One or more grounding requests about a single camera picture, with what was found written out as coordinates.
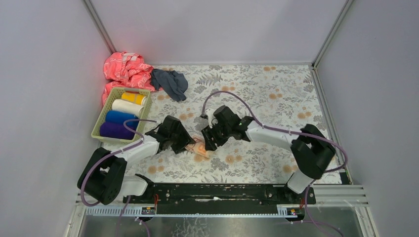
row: floral tablecloth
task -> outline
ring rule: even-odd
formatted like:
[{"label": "floral tablecloth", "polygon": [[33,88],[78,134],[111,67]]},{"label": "floral tablecloth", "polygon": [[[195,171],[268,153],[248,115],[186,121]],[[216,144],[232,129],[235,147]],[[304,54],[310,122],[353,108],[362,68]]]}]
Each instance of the floral tablecloth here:
[{"label": "floral tablecloth", "polygon": [[[148,119],[162,121],[165,116],[179,118],[189,134],[201,135],[208,122],[199,117],[206,97],[228,90],[243,98],[265,124],[301,128],[316,125],[327,137],[326,124],[308,66],[159,66],[184,73],[189,88],[187,99],[175,102],[164,92],[152,93]],[[228,94],[212,97],[207,108],[229,106],[240,117],[249,115],[243,104]],[[104,143],[112,150],[118,145]],[[336,167],[336,161],[330,167]],[[175,155],[166,150],[146,158],[126,171],[140,173],[154,182],[179,183],[286,183],[297,164],[291,152],[263,143],[230,138],[211,158],[192,152]],[[341,183],[338,172],[328,173],[317,183]]]}]

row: pink patterned clothing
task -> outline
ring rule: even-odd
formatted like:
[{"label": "pink patterned clothing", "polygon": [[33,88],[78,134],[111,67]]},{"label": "pink patterned clothing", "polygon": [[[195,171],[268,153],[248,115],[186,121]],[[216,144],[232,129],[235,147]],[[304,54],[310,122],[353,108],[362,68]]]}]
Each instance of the pink patterned clothing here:
[{"label": "pink patterned clothing", "polygon": [[143,57],[136,53],[113,53],[103,65],[105,78],[113,80],[105,85],[102,95],[103,105],[105,105],[111,89],[116,86],[156,91],[150,84],[152,70],[153,67],[145,64]]}]

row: purple rolled cloth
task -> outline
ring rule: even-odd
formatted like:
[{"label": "purple rolled cloth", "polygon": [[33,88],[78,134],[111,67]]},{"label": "purple rolled cloth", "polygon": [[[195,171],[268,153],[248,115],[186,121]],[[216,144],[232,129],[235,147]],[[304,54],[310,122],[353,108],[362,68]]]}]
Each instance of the purple rolled cloth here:
[{"label": "purple rolled cloth", "polygon": [[131,140],[134,138],[134,133],[126,129],[122,124],[113,122],[104,122],[100,126],[99,133],[102,137],[112,137],[119,139]]}]

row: green plastic basket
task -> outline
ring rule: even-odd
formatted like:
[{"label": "green plastic basket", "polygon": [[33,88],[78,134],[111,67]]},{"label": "green plastic basket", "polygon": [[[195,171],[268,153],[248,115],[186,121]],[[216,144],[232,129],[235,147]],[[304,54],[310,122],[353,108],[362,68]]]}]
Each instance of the green plastic basket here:
[{"label": "green plastic basket", "polygon": [[[126,87],[114,87],[112,88],[111,93],[109,94],[108,99],[106,100],[105,106],[103,106],[103,109],[100,112],[99,118],[97,119],[96,124],[94,125],[93,131],[91,133],[92,138],[96,138],[100,140],[101,142],[111,142],[111,143],[131,143],[140,138],[138,134],[135,134],[132,140],[100,136],[99,129],[100,129],[100,126],[105,122],[106,114],[108,113],[108,111],[112,110],[112,103],[116,99],[120,99],[124,92],[136,93],[140,95],[145,95],[147,97],[147,101],[145,103],[144,108],[142,109],[141,116],[140,116],[140,119],[147,119],[148,113],[150,112],[150,108],[151,108],[151,96],[150,96],[149,90],[126,88]],[[142,133],[144,130],[144,126],[145,126],[145,122],[140,121],[138,123],[138,127],[136,131]]]}]

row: wall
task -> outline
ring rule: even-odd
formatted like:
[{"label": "wall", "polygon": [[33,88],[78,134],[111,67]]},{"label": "wall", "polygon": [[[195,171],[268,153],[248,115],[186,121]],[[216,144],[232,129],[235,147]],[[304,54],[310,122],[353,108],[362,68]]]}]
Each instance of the wall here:
[{"label": "wall", "polygon": [[117,50],[150,64],[312,62],[345,0],[93,0]]},{"label": "wall", "polygon": [[382,237],[417,236],[419,2],[355,1],[319,67]]},{"label": "wall", "polygon": [[81,0],[2,1],[0,236],[62,236],[109,51]]}]

